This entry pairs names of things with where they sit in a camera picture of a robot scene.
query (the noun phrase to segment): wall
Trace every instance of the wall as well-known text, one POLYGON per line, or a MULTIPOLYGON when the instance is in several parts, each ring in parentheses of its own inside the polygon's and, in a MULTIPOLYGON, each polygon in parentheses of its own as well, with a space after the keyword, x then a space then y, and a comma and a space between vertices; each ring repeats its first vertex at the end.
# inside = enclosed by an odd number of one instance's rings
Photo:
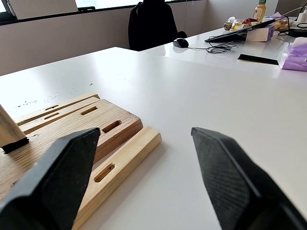
MULTIPOLYGON (((206 1, 172 3, 179 30, 202 33, 206 1)), ((0 76, 118 46, 129 48, 129 9, 0 26, 0 76)))
MULTIPOLYGON (((290 10, 294 10, 298 7, 302 7, 304 4, 306 3, 306 0, 279 0, 277 7, 276 7, 276 11, 284 14, 289 12, 290 10)), ((299 13, 299 10, 292 12, 290 14, 288 14, 288 16, 297 16, 299 13)))
MULTIPOLYGON (((259 0, 207 0, 203 31, 211 31, 224 26, 224 22, 235 16, 238 19, 252 18, 259 0)), ((278 0, 267 0, 266 15, 273 15, 278 0)))

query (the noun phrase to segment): black chair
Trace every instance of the black chair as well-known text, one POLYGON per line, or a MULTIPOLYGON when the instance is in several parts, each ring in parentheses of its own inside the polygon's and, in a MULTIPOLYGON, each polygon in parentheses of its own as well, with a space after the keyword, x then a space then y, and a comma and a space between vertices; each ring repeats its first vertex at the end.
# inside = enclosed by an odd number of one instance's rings
POLYGON ((142 51, 187 37, 185 32, 178 32, 172 9, 164 1, 144 0, 131 10, 128 25, 131 50, 142 51))

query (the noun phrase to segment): bottle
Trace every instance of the bottle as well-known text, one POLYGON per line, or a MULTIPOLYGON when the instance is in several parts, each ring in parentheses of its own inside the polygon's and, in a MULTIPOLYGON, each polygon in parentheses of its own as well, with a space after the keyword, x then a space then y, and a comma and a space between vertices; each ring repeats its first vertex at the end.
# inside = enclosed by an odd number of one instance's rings
POLYGON ((265 2, 266 0, 259 0, 259 5, 255 8, 254 19, 258 20, 258 22, 262 22, 267 10, 265 2))

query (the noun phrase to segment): wood grain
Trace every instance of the wood grain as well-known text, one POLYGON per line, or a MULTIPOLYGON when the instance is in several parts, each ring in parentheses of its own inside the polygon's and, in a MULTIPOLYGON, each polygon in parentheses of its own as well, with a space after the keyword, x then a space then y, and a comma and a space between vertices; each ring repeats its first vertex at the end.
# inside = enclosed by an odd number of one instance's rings
POLYGON ((57 138, 87 128, 99 127, 102 130, 113 123, 118 123, 118 126, 102 132, 99 137, 96 162, 142 129, 137 116, 106 100, 95 102, 28 134, 30 143, 10 154, 0 152, 0 199, 57 138))
POLYGON ((0 104, 0 147, 25 138, 25 134, 0 104))
POLYGON ((160 133, 150 127, 143 128, 91 173, 73 230, 99 208, 161 140, 160 133))
POLYGON ((100 99, 98 94, 94 94, 94 93, 84 94, 82 96, 75 97, 75 98, 73 98, 73 99, 71 99, 69 101, 66 101, 64 103, 55 104, 55 105, 46 107, 44 109, 35 111, 33 113, 27 114, 25 116, 19 117, 19 118, 17 118, 15 120, 15 123, 18 126, 24 125, 24 124, 26 124, 26 123, 28 123, 30 121, 38 119, 38 118, 40 118, 42 116, 46 116, 46 115, 48 115, 50 113, 53 113, 53 112, 58 111, 60 109, 66 108, 66 107, 68 107, 68 106, 70 106, 72 104, 81 102, 81 101, 86 100, 86 99, 91 98, 91 97, 95 97, 97 99, 100 99))
POLYGON ((48 124, 51 124, 52 122, 55 122, 57 120, 59 120, 60 118, 63 118, 79 109, 82 109, 94 102, 99 101, 98 98, 96 97, 90 97, 88 99, 85 99, 83 101, 80 101, 76 104, 72 104, 64 109, 59 109, 57 111, 55 111, 54 113, 48 114, 46 116, 42 116, 36 120, 30 121, 28 123, 25 123, 21 126, 19 126, 19 128, 24 132, 24 134, 29 134, 32 133, 35 130, 38 130, 41 127, 44 127, 48 124))

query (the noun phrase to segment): wooden peg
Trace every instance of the wooden peg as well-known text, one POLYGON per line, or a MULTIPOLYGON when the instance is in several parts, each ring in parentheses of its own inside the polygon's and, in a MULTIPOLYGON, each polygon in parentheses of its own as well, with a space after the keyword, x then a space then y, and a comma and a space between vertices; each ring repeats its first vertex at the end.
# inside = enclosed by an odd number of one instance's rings
POLYGON ((9 153, 28 142, 28 138, 0 104, 0 147, 9 153))

